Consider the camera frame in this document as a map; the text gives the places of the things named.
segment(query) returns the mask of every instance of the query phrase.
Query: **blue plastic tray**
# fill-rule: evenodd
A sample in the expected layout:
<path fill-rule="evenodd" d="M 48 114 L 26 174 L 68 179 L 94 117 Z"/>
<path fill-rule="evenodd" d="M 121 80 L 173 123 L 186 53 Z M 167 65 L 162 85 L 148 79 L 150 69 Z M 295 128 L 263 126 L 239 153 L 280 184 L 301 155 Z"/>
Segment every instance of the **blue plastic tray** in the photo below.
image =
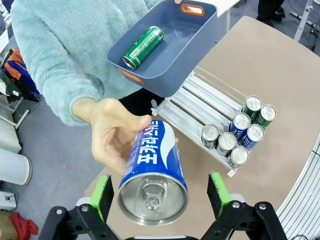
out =
<path fill-rule="evenodd" d="M 172 96 L 189 73 L 211 50 L 216 40 L 217 8 L 208 3 L 164 0 L 132 26 L 109 50 L 107 60 L 122 74 L 157 94 Z M 135 70 L 122 56 L 151 26 L 164 33 L 163 41 Z"/>

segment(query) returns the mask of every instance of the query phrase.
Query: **floor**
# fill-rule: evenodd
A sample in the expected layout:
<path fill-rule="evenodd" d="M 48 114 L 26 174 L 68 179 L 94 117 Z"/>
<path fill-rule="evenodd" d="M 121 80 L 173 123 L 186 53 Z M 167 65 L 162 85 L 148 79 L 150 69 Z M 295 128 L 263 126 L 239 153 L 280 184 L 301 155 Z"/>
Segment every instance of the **floor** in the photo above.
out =
<path fill-rule="evenodd" d="M 298 20 L 289 12 L 302 13 L 306 0 L 285 0 L 283 8 L 286 18 L 275 28 L 289 37 L 295 35 Z M 256 17 L 258 0 L 247 0 L 239 8 L 231 10 L 231 25 L 242 16 Z M 310 19 L 320 21 L 320 7 L 314 6 Z M 217 40 L 224 36 L 225 18 L 218 19 Z M 300 42 L 311 47 L 316 38 L 305 28 Z M 53 206 L 74 207 L 84 195 L 84 190 L 103 169 L 91 154 L 91 129 L 69 127 L 61 123 L 52 113 L 44 99 L 32 110 L 21 124 L 18 135 L 23 143 L 22 154 L 32 161 L 33 176 L 27 186 L 6 184 L 17 194 L 16 211 L 22 217 L 33 220 L 41 229 L 49 210 Z"/>

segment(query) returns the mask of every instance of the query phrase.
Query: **silver rack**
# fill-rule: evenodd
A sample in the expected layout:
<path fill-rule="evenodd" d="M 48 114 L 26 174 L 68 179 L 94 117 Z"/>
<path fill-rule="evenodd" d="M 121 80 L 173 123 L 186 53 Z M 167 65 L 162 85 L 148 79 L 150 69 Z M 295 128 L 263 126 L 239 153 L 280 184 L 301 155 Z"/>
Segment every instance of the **silver rack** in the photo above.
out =
<path fill-rule="evenodd" d="M 237 172 L 228 158 L 215 149 L 206 148 L 201 140 L 202 128 L 214 124 L 221 133 L 227 132 L 232 118 L 241 111 L 247 97 L 222 80 L 196 67 L 178 91 L 152 108 L 189 139 L 215 157 L 229 169 L 228 176 Z"/>

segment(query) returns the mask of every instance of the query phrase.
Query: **fuzzy sweater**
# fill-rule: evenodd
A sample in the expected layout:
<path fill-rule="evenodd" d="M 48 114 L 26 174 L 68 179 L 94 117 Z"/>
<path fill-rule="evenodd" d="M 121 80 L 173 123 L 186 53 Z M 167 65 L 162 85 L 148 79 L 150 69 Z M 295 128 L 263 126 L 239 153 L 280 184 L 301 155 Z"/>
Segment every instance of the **fuzzy sweater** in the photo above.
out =
<path fill-rule="evenodd" d="M 70 126 L 83 97 L 121 99 L 141 87 L 107 62 L 112 45 L 161 0 L 15 0 L 13 33 L 37 89 Z"/>

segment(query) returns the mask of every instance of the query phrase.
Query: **beige table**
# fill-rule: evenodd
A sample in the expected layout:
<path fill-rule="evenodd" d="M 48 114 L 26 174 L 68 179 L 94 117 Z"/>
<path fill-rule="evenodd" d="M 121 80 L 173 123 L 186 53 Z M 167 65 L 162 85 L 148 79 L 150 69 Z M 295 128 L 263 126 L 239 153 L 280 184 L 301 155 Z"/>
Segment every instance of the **beige table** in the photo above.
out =
<path fill-rule="evenodd" d="M 214 215 L 207 197 L 208 173 L 220 172 L 230 193 L 248 204 L 271 202 L 277 209 L 302 170 L 320 129 L 320 58 L 281 32 L 243 17 L 199 66 L 245 95 L 255 94 L 277 109 L 263 143 L 232 178 L 228 170 L 182 133 L 178 147 L 189 188 L 189 206 L 181 219 L 162 227 L 143 227 L 128 220 L 113 200 L 108 223 L 122 238 L 135 235 L 187 234 L 200 238 Z M 115 195 L 120 177 L 112 174 Z M 85 191 L 89 196 L 93 182 Z M 237 240 L 246 239 L 240 234 Z"/>

